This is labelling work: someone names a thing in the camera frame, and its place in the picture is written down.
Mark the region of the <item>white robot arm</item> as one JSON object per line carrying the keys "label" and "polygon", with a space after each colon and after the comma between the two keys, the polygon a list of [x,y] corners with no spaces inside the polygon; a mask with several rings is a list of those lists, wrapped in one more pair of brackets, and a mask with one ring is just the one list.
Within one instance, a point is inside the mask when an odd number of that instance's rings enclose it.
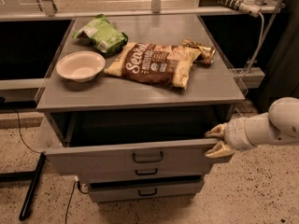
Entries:
{"label": "white robot arm", "polygon": [[260,145],[295,144],[299,141],[299,99],[277,99],[267,112],[231,119],[206,132],[205,137],[220,139],[205,153],[208,158],[227,157],[236,151],[247,151]]}

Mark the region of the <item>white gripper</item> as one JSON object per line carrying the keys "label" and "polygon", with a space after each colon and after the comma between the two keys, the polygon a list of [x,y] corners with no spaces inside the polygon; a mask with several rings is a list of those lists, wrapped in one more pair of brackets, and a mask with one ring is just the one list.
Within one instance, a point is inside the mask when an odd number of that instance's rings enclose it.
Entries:
{"label": "white gripper", "polygon": [[205,153],[208,158],[222,158],[233,155],[235,150],[245,151],[254,149],[254,145],[249,141],[245,131],[245,119],[231,119],[227,124],[218,124],[205,133],[205,137],[223,138],[212,149]]}

